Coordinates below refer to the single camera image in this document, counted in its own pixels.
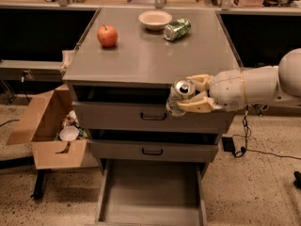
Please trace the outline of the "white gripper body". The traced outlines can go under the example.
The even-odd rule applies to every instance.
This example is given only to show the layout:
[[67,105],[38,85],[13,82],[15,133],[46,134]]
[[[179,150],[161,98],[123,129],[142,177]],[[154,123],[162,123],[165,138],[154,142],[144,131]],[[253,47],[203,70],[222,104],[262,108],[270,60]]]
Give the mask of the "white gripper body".
[[225,111],[236,111],[246,105],[242,76],[239,70],[217,74],[209,83],[209,94]]

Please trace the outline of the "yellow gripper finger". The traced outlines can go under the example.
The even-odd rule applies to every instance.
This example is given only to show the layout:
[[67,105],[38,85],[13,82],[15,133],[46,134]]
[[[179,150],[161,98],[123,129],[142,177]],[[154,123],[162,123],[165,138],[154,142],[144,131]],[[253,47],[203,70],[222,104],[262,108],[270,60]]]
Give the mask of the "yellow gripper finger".
[[207,95],[206,91],[197,94],[191,99],[177,102],[177,106],[183,111],[194,113],[211,113],[220,108],[215,100]]
[[194,84],[195,91],[202,92],[207,91],[210,88],[210,82],[214,77],[209,74],[197,74],[188,76],[188,79]]

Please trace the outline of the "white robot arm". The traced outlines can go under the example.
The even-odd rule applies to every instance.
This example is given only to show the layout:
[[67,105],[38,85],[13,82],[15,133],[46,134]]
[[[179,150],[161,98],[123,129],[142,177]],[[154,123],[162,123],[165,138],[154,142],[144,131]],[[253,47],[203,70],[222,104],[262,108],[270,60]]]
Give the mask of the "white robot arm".
[[215,76],[190,77],[199,94],[177,102],[179,109],[195,113],[237,111],[247,105],[295,106],[301,99],[301,49],[287,53],[277,66],[234,69]]

